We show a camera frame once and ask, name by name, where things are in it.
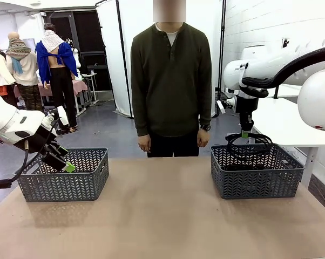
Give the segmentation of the person's left hand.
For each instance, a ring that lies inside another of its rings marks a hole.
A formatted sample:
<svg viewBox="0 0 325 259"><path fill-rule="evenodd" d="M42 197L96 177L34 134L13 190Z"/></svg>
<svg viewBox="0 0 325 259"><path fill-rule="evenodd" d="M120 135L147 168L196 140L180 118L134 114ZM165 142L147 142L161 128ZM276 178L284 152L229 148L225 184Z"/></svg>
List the person's left hand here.
<svg viewBox="0 0 325 259"><path fill-rule="evenodd" d="M210 140L209 131L205 131L204 129L199 129L198 134L197 134L198 147L201 147L201 148L206 147L209 140Z"/></svg>

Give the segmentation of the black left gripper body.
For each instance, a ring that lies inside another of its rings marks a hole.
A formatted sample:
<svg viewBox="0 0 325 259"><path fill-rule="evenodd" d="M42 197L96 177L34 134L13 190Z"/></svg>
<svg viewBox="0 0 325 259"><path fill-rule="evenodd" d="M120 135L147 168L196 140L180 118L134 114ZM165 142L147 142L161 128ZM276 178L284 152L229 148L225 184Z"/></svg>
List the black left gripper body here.
<svg viewBox="0 0 325 259"><path fill-rule="evenodd" d="M27 149L30 154L37 153L43 151L45 146L57 144L56 137L56 130L53 127L46 129L43 126L39 126L34 135L22 141L22 148L23 150Z"/></svg>

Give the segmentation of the person's right hand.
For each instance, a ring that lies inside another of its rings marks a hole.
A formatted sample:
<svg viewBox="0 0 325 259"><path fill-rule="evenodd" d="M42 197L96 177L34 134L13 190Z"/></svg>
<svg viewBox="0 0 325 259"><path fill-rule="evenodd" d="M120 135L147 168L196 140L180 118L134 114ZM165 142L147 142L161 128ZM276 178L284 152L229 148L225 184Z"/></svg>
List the person's right hand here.
<svg viewBox="0 0 325 259"><path fill-rule="evenodd" d="M143 135L138 137L138 146L143 152L149 153L151 149L150 135Z"/></svg>

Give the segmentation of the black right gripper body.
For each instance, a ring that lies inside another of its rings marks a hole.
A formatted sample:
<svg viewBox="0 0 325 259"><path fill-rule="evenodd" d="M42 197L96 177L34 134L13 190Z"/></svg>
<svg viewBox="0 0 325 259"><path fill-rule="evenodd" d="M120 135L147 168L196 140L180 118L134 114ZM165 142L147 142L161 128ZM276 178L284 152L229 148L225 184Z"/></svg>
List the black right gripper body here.
<svg viewBox="0 0 325 259"><path fill-rule="evenodd" d="M254 125L252 113L258 108L258 98L243 98L236 96L235 98L235 113L239 114L241 130L250 132Z"/></svg>

